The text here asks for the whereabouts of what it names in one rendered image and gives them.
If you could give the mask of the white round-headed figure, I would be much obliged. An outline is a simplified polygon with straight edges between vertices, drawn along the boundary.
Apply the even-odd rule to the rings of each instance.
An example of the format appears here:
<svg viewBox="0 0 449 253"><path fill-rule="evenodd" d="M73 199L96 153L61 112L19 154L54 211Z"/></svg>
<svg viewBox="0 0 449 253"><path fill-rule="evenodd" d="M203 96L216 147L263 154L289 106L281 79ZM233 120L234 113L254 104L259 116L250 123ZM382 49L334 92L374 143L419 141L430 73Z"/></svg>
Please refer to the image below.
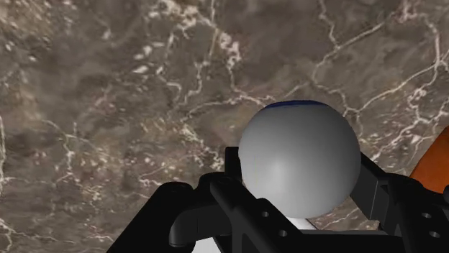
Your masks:
<svg viewBox="0 0 449 253"><path fill-rule="evenodd" d="M358 139L348 121L317 101L272 103L243 129L238 145L242 185L266 199L302 233L294 253L329 244L331 233L298 228L298 219L329 213L360 175Z"/></svg>

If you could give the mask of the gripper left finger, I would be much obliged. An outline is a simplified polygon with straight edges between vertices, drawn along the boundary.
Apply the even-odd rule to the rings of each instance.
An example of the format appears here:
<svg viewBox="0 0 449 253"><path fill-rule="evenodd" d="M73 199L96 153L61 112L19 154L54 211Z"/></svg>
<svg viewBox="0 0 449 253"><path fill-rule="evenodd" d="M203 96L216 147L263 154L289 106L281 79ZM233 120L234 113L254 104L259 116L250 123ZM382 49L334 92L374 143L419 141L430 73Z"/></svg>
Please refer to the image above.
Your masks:
<svg viewBox="0 0 449 253"><path fill-rule="evenodd" d="M237 151L227 147L224 172L202 175L196 188L159 186L106 253L193 253L206 238L221 253L294 253L302 233L242 185Z"/></svg>

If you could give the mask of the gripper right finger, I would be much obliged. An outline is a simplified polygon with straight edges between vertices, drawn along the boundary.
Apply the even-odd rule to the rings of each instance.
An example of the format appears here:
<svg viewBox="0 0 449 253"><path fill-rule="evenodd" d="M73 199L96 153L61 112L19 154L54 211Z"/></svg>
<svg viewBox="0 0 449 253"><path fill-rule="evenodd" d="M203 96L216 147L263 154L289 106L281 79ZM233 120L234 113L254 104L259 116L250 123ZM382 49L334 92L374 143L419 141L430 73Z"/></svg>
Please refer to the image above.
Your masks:
<svg viewBox="0 0 449 253"><path fill-rule="evenodd" d="M449 189L436 193L419 181L383 171L361 154L350 197L363 215L379 222L381 253L449 253Z"/></svg>

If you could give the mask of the orange object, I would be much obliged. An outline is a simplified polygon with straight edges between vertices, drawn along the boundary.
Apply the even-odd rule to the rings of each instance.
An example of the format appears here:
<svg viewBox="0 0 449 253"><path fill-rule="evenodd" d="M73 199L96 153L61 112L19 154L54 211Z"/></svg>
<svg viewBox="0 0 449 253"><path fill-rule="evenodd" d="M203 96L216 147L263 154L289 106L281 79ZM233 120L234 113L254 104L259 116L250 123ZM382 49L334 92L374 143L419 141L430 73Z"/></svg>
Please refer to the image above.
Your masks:
<svg viewBox="0 0 449 253"><path fill-rule="evenodd" d="M410 178L419 181L428 190L443 193L449 185L449 126L423 154Z"/></svg>

